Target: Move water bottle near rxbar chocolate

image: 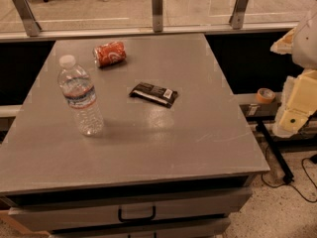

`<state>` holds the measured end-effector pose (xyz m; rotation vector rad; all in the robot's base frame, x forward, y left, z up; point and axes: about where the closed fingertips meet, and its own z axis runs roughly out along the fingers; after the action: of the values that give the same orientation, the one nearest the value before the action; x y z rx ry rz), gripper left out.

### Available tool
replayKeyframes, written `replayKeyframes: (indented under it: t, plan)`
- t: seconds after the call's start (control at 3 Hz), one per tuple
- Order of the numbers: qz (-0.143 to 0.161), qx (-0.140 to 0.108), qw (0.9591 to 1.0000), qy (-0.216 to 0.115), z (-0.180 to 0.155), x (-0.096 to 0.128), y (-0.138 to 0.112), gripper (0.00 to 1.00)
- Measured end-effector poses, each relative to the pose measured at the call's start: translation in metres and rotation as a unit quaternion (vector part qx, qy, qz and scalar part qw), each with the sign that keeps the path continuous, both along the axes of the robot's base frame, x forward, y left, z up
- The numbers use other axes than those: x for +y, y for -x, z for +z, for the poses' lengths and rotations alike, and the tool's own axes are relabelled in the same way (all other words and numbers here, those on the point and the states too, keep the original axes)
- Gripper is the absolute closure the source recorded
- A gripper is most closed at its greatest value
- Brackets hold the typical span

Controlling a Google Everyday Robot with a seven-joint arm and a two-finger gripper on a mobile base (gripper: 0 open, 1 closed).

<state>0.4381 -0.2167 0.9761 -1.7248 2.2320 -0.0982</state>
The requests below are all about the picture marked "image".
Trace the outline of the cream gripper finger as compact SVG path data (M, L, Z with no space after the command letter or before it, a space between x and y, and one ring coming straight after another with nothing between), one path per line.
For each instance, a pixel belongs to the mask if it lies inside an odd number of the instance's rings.
M270 50L279 55L292 54L295 28L288 31L282 38L272 44Z
M279 107L272 126L272 132L279 138L289 138L299 132L311 115L312 112L302 113Z

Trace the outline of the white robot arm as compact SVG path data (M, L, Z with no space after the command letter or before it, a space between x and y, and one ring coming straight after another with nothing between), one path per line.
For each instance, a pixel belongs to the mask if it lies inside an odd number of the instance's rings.
M272 127L275 136L289 138L317 111L317 6L274 42L270 50L280 55L290 54L292 61L303 68L297 77L286 78Z

